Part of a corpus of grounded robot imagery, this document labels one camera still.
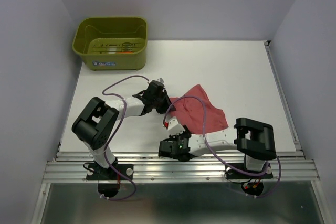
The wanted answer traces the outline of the olive green plastic bin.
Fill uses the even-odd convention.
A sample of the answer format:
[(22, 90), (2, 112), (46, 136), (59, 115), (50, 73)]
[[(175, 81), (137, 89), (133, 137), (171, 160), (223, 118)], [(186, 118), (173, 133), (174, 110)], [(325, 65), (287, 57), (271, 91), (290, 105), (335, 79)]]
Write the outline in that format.
[(78, 25), (72, 49), (90, 70), (140, 70), (147, 43), (142, 17), (90, 17)]

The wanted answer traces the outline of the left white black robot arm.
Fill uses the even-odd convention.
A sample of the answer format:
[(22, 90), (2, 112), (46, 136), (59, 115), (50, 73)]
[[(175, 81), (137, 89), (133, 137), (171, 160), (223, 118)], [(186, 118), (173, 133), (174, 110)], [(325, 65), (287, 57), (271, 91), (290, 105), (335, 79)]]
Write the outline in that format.
[(171, 101), (164, 84), (152, 80), (147, 89), (130, 97), (114, 101), (92, 98), (74, 121), (71, 130), (88, 148), (99, 165), (99, 173), (110, 179), (117, 172), (117, 166), (114, 164), (116, 157), (108, 144), (116, 121), (131, 116), (143, 116), (152, 110), (164, 114), (169, 105)]

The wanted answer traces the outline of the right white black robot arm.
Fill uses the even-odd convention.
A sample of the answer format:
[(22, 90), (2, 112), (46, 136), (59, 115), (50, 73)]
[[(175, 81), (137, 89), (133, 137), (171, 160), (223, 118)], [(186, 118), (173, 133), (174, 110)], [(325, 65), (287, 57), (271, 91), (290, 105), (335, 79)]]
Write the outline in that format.
[[(172, 117), (164, 126), (169, 137), (160, 142), (159, 157), (188, 162), (211, 153), (221, 163), (248, 177), (263, 176), (267, 173), (269, 161), (277, 158), (274, 128), (263, 122), (238, 118), (234, 127), (201, 134), (191, 133), (176, 117)], [(227, 164), (218, 156), (218, 151), (227, 150), (238, 150), (244, 154), (241, 168)]]

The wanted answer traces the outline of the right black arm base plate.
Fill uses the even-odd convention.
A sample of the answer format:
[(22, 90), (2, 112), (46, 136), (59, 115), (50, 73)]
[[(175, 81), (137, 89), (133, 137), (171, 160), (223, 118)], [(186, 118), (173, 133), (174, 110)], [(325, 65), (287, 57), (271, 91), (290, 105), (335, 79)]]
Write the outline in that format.
[(235, 179), (249, 180), (249, 179), (254, 179), (254, 178), (272, 179), (273, 178), (273, 173), (272, 173), (272, 169), (271, 169), (270, 164), (268, 164), (266, 172), (263, 175), (257, 176), (256, 174), (258, 174), (260, 172), (252, 172), (252, 171), (249, 171), (249, 170), (246, 170), (246, 172), (252, 173), (252, 176), (239, 173), (236, 170), (231, 169), (229, 166), (225, 165), (225, 177), (228, 180), (235, 180)]

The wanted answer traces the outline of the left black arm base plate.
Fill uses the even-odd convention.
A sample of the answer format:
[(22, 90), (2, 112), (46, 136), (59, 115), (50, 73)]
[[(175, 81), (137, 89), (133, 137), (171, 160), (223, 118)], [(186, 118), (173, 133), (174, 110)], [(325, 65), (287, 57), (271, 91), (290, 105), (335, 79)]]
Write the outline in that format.
[(121, 177), (111, 168), (102, 168), (96, 162), (86, 162), (83, 168), (86, 170), (86, 180), (103, 181), (103, 180), (128, 180), (133, 179), (133, 164), (114, 164), (113, 167), (118, 170), (126, 178)]

